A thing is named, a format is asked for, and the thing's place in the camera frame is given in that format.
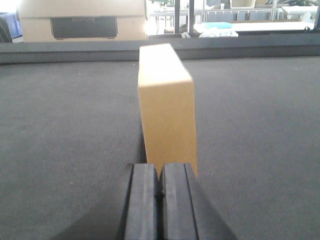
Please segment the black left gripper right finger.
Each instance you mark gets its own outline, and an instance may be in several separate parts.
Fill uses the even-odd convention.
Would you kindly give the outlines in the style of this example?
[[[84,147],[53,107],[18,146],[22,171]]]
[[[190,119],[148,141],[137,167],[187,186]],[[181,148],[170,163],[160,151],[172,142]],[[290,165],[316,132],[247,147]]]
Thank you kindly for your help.
[[[188,163],[167,163],[160,180],[161,240],[236,240]]]

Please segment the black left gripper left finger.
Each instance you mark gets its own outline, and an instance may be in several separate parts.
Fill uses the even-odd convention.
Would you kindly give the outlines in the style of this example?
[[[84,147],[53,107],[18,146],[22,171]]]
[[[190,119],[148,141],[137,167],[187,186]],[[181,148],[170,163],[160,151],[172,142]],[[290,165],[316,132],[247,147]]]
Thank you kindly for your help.
[[[153,164],[138,163],[130,167],[119,240],[158,238],[157,184],[157,171]]]

